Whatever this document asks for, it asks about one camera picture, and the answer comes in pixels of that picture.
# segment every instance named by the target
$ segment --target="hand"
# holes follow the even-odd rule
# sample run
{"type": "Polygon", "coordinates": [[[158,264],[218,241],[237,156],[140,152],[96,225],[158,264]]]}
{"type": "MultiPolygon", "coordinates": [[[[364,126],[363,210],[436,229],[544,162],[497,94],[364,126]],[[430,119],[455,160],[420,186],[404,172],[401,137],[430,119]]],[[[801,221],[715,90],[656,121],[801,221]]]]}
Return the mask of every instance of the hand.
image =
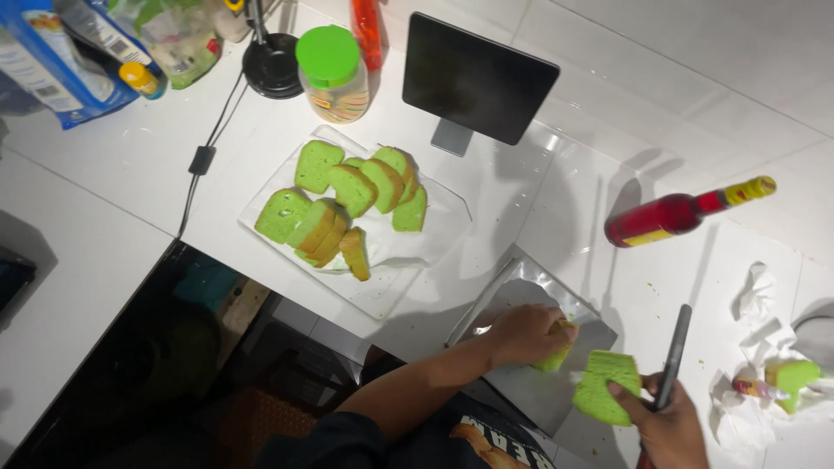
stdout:
{"type": "Polygon", "coordinates": [[[562,328],[562,310],[544,305],[521,305],[499,316],[481,337],[491,342],[492,366],[529,365],[544,360],[576,339],[578,330],[562,328]]]}
{"type": "MultiPolygon", "coordinates": [[[[649,394],[656,396],[662,376],[643,376],[643,387],[649,394]]],[[[637,425],[643,447],[657,469],[709,469],[698,413],[678,380],[673,384],[669,406],[657,413],[646,408],[646,401],[614,382],[608,383],[608,391],[637,425]]]]}

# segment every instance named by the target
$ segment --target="white plate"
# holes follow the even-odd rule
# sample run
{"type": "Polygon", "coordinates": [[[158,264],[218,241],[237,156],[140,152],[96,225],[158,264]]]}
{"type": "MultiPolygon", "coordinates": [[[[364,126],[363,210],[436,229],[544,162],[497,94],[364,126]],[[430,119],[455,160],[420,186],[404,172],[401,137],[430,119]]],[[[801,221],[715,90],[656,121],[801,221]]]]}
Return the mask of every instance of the white plate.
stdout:
{"type": "MultiPolygon", "coordinates": [[[[391,214],[380,214],[375,208],[353,220],[351,226],[365,231],[370,279],[356,280],[347,270],[339,254],[325,269],[314,269],[293,252],[288,245],[280,245],[255,231],[255,222],[269,197],[281,189],[294,187],[295,168],[299,154],[310,140],[324,140],[344,149],[345,158],[367,159],[372,153],[348,139],[328,125],[319,126],[293,152],[254,196],[238,217],[238,222],[251,229],[260,239],[272,246],[286,260],[301,267],[322,286],[341,296],[371,317],[384,319],[402,298],[420,271],[436,264],[455,244],[471,222],[466,202],[434,180],[419,174],[420,183],[428,195],[428,208],[422,233],[397,233],[391,225],[391,214]]],[[[333,198],[335,191],[328,188],[324,195],[303,191],[311,200],[333,198]]]]}

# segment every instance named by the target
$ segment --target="person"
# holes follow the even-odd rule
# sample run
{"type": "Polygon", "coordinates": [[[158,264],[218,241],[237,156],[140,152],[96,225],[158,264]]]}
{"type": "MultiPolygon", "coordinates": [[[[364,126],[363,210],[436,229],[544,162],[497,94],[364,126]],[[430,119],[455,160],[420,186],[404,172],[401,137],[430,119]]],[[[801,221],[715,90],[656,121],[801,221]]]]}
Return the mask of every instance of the person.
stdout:
{"type": "MultiPolygon", "coordinates": [[[[407,365],[388,360],[382,367],[393,370],[364,384],[308,436],[274,436],[254,467],[554,469],[528,431],[458,391],[496,367],[535,363],[572,342],[576,331],[556,324],[563,318],[558,308],[522,305],[483,335],[435,356],[407,365]]],[[[644,376],[643,387],[654,395],[659,379],[644,376]]],[[[608,387],[657,469],[708,469],[701,424],[680,382],[657,413],[616,383],[608,387]]]]}

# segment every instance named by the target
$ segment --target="red bottle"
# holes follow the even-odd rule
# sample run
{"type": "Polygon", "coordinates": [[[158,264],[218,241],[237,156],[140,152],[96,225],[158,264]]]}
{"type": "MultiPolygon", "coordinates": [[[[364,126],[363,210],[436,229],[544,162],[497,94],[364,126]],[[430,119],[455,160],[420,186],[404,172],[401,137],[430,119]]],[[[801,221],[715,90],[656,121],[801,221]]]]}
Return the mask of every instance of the red bottle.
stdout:
{"type": "Polygon", "coordinates": [[[605,221],[605,237],[614,246],[630,248],[683,235],[697,228],[709,214],[774,192],[776,182],[767,176],[759,176],[697,197],[669,194],[610,217],[605,221]]]}
{"type": "Polygon", "coordinates": [[[350,0],[353,7],[350,28],[362,50],[362,57],[369,72],[382,67],[382,48],[379,45],[379,25],[376,15],[377,0],[350,0]]]}

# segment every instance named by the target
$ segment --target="aluminum foil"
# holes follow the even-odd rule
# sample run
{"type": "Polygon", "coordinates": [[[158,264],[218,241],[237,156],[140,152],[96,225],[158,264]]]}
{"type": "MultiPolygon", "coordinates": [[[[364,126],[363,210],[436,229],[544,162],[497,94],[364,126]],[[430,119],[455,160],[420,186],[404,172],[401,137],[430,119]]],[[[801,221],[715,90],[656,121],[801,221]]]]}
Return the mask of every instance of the aluminum foil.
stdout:
{"type": "Polygon", "coordinates": [[[573,406],[570,400],[575,385],[570,373],[585,369],[591,350],[609,350],[617,334],[527,254],[516,252],[461,318],[446,345],[485,332],[498,315],[513,306],[540,303],[560,307],[568,320],[580,326],[580,333],[559,370],[542,373],[529,366],[504,366],[484,375],[540,431],[552,437],[573,406]]]}

